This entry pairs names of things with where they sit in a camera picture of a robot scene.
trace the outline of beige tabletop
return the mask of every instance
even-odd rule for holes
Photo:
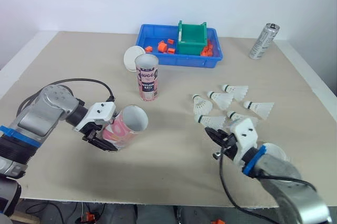
[[[272,45],[262,60],[247,57],[253,39],[220,38],[224,59],[214,69],[159,66],[157,100],[144,102],[136,76],[123,54],[136,35],[60,32],[0,100],[0,122],[8,126],[21,101],[48,83],[64,78],[95,78],[111,86],[118,109],[129,104],[148,114],[146,132],[128,148],[109,153],[81,140],[60,122],[28,163],[19,180],[22,197],[53,200],[231,206],[212,153],[219,148],[193,120],[191,95],[205,97],[223,84],[248,85],[245,100],[275,102],[256,130],[259,141],[285,150],[303,179],[317,186],[328,205],[337,205],[336,123],[308,84]],[[69,83],[89,107],[107,98],[91,83]],[[223,112],[216,106],[211,115]],[[230,110],[253,115],[233,102]],[[259,182],[244,176],[225,158],[224,174],[239,205],[276,206]]]

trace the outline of screw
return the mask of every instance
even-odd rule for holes
[[[220,158],[220,152],[213,153],[214,159],[218,160]]]

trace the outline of blue ring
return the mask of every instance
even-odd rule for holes
[[[267,148],[262,145],[259,149],[259,151],[255,154],[255,156],[249,161],[249,163],[246,165],[246,167],[243,170],[243,173],[245,175],[249,175],[253,167],[256,165],[257,161],[262,157],[267,151]]]
[[[25,135],[22,135],[21,133],[15,131],[12,128],[7,128],[7,127],[1,125],[0,126],[0,131],[2,131],[5,134],[5,136],[15,137],[16,139],[24,141],[27,144],[33,145],[36,148],[39,148],[41,146],[40,142],[38,142],[38,141],[36,141],[34,139],[31,139],[31,138],[29,138],[29,137],[27,137]]]

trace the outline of white shuttlecock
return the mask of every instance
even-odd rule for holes
[[[209,100],[202,98],[199,94],[194,94],[192,100],[195,115],[208,115],[213,108],[213,104]]]
[[[249,118],[250,120],[252,120],[252,123],[253,123],[254,127],[256,127],[257,123],[259,122],[259,119],[257,119],[254,116],[240,115],[240,114],[238,114],[237,112],[234,112],[234,111],[229,111],[227,113],[227,117],[231,120],[241,120],[243,118]]]
[[[243,106],[253,112],[255,112],[262,119],[266,120],[274,106],[274,102],[264,102],[264,103],[256,103],[251,101],[245,101]]]
[[[207,96],[208,98],[214,100],[221,110],[226,110],[233,100],[233,94],[219,94],[209,91]]]
[[[233,93],[236,101],[242,101],[248,92],[248,86],[230,86],[223,85],[222,90],[225,93]]]
[[[223,128],[226,121],[225,116],[207,116],[207,115],[195,115],[194,120],[196,123],[204,125],[204,127],[210,127],[215,130]]]

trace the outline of pink cylindrical tube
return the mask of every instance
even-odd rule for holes
[[[152,54],[136,57],[139,95],[144,101],[152,101],[158,94],[158,58]]]
[[[126,147],[137,134],[144,131],[147,124],[146,112],[138,106],[129,105],[124,107],[114,121],[104,128],[102,137],[119,150]]]

